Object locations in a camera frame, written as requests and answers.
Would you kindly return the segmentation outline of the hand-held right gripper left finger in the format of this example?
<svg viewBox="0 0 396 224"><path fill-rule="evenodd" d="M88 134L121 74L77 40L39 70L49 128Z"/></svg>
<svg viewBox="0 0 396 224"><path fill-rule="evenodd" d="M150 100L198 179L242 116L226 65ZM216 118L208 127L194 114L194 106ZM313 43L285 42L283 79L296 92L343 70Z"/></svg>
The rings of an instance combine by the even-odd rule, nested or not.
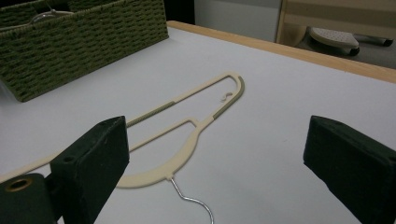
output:
<svg viewBox="0 0 396 224"><path fill-rule="evenodd" d="M124 116L99 122L49 165L65 224L93 224L130 160Z"/></svg>

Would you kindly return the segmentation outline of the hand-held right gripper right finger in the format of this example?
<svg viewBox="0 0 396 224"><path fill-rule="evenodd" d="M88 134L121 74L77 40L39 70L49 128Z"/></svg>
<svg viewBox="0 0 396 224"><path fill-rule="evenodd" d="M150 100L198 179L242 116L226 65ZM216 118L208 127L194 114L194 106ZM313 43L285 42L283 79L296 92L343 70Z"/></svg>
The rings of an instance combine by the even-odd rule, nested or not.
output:
<svg viewBox="0 0 396 224"><path fill-rule="evenodd" d="M361 224L396 222L396 151L344 123L313 116L304 164Z"/></svg>

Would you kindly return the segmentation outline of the cream plastic clothes hanger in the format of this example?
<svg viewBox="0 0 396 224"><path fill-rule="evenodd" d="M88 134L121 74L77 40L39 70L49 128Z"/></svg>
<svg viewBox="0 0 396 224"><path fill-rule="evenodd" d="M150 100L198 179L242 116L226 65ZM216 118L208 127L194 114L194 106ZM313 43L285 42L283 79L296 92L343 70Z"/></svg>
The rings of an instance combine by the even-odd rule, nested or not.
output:
<svg viewBox="0 0 396 224"><path fill-rule="evenodd" d="M186 123L194 126L193 131L189 134L182 148L169 161L141 174L126 175L123 173L115 189L143 188L163 180L172 182L175 173L191 157L201 132L242 96L245 89L245 82L236 73L228 72L207 81L205 84L191 91L179 95L166 104L154 108L140 117L130 121L125 120L127 130L139 122L163 112L171 106L188 99L199 91L226 78L234 81L236 89L225 93L222 98L222 105L204 120L200 121L194 118L183 119L143 142L133 147L128 147L130 156L132 151L172 132ZM60 153L62 152L24 165L8 174L0 175L0 224L57 224L59 219L64 220L60 216L60 206L56 203L57 192L59 190L52 183L50 170L50 162Z"/></svg>

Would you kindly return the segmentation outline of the green woven basket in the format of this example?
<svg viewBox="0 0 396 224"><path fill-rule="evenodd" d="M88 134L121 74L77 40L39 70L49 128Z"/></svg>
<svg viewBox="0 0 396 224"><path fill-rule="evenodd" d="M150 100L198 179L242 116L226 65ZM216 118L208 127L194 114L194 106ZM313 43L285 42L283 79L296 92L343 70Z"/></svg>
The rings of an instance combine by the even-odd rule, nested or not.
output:
<svg viewBox="0 0 396 224"><path fill-rule="evenodd" d="M34 0L0 7L0 83L27 102L168 37L163 0Z"/></svg>

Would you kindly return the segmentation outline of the grey chair base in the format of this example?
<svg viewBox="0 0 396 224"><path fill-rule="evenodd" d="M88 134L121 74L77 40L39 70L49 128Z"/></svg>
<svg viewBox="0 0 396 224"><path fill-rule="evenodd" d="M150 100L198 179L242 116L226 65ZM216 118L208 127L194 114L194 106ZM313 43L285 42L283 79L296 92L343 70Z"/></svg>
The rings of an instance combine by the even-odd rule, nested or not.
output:
<svg viewBox="0 0 396 224"><path fill-rule="evenodd" d="M393 44L393 38L377 37L370 35L354 35L348 32L334 31L323 28L310 27L308 30L311 40L319 42L323 45L338 48L348 49L350 56L356 56L360 53L359 40L368 40L375 42L383 47L389 47Z"/></svg>

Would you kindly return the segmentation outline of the thin grey hanger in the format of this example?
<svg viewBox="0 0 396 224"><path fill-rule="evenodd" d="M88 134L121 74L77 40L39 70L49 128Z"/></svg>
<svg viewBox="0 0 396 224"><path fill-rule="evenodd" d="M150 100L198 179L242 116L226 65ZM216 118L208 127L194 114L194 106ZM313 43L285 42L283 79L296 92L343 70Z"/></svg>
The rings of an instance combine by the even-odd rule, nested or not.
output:
<svg viewBox="0 0 396 224"><path fill-rule="evenodd" d="M30 21L27 23L19 24L19 25L12 25L12 26L8 26L8 27L2 27L2 28L0 28L0 32L5 32L5 31L13 30L13 29L22 28L22 27L32 25L35 23L39 23L42 21L48 21L48 20L52 20L52 19L56 19L56 18L60 18L62 16L68 16L68 15L72 15L72 12L51 9L50 11L43 12L43 13L33 16L33 18L30 19Z"/></svg>

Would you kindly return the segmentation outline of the light wooden desk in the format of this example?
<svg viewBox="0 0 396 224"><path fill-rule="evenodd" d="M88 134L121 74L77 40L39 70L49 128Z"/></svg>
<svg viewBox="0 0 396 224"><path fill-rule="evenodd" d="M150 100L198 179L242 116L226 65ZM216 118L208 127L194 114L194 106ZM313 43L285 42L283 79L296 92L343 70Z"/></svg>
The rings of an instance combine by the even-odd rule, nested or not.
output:
<svg viewBox="0 0 396 224"><path fill-rule="evenodd" d="M396 0L282 0L276 43L287 43L286 25L396 39Z"/></svg>

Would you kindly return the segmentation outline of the white cabinet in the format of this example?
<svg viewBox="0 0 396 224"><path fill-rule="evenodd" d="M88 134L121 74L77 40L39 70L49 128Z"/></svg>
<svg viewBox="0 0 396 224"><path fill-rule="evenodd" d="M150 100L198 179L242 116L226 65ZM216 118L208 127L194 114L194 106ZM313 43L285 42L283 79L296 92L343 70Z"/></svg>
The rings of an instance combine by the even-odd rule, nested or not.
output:
<svg viewBox="0 0 396 224"><path fill-rule="evenodd" d="M195 23L275 42L281 3L282 0L194 0Z"/></svg>

